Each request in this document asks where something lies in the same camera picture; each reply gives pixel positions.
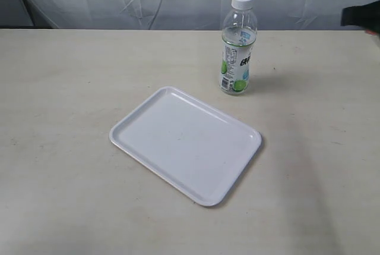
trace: white tray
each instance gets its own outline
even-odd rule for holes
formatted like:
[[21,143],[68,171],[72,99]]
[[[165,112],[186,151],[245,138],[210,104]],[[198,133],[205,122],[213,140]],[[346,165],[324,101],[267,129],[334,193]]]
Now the white tray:
[[174,87],[155,92],[109,138],[203,206],[222,201],[261,144],[253,128]]

